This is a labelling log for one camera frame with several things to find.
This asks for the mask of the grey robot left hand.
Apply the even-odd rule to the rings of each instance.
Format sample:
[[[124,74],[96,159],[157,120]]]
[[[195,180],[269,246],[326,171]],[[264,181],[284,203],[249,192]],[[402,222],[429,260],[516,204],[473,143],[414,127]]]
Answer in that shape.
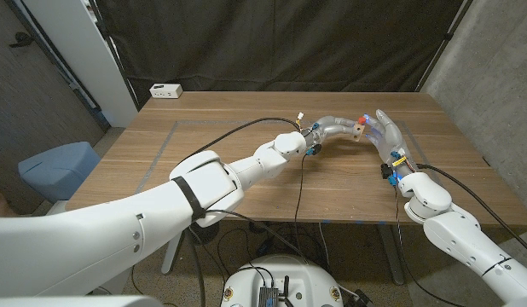
[[[364,131],[364,125],[351,119],[325,116],[318,119],[311,127],[302,130],[306,147],[322,144],[329,136],[338,134],[352,135],[358,142]]]

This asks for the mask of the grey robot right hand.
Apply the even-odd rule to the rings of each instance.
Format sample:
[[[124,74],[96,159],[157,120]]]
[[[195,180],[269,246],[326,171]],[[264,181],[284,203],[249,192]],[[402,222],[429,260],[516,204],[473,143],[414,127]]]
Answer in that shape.
[[[407,143],[397,125],[378,109],[375,117],[364,114],[370,131],[366,138],[376,147],[381,160],[402,177],[418,171]]]

